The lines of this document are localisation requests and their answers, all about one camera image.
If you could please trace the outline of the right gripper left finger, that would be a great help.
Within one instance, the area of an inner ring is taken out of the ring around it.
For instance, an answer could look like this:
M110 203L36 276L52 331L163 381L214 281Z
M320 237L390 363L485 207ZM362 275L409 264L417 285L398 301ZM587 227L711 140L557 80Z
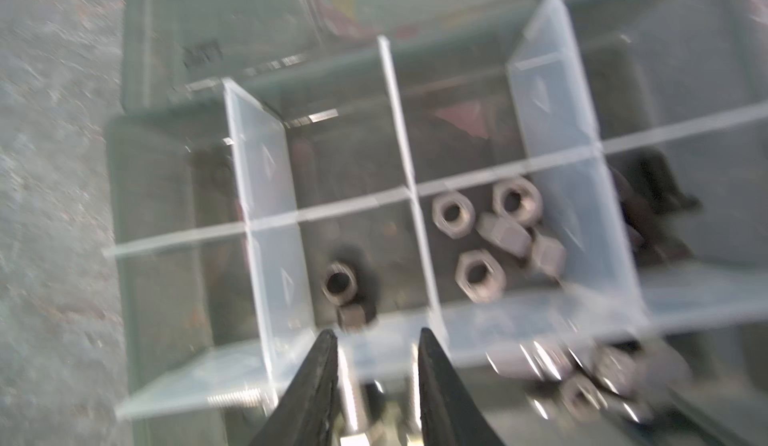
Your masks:
M338 403L338 359L337 336L325 329L250 445L329 445Z

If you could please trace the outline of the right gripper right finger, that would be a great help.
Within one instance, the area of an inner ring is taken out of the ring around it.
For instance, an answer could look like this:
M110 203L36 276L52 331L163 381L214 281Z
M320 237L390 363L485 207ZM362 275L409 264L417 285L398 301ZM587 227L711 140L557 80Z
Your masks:
M426 327L420 331L417 368L425 445L503 445L437 337Z

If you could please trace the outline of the black hex nut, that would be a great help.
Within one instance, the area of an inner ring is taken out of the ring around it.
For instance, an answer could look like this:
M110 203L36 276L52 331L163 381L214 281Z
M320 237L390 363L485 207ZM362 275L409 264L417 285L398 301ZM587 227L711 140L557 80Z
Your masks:
M339 328L345 332L359 331L370 322L373 314L364 303L349 303L336 310Z
M355 270L343 262L331 263L322 283L322 292L334 306L350 303L358 294L358 280Z

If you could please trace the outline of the silver hex nut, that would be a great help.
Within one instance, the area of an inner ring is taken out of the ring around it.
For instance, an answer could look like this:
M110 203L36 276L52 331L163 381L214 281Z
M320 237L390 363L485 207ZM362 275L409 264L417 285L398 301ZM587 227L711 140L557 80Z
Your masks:
M512 219L482 213L476 230L484 240L517 258L525 258L531 251L530 233Z

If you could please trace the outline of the black bolt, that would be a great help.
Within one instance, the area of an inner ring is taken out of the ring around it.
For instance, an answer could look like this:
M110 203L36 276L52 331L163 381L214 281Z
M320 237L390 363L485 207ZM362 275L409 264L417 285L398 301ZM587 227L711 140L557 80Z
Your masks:
M667 216L696 210L698 198L684 193L667 156L641 148L608 157L635 264L658 266L693 257L690 247L664 225Z

